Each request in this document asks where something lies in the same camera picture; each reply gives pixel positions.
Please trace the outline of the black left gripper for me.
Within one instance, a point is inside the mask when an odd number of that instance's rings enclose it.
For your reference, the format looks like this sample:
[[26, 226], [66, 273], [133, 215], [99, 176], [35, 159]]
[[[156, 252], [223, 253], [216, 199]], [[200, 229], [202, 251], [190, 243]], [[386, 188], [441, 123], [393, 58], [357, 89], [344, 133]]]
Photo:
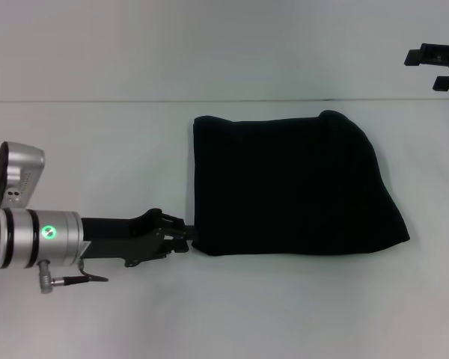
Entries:
[[83, 218], [82, 227], [83, 241], [88, 245], [81, 255], [83, 260], [122, 259], [127, 268], [172, 253], [187, 253], [188, 241], [196, 238], [194, 225], [186, 225], [182, 218], [161, 209], [150, 209], [131, 219]]

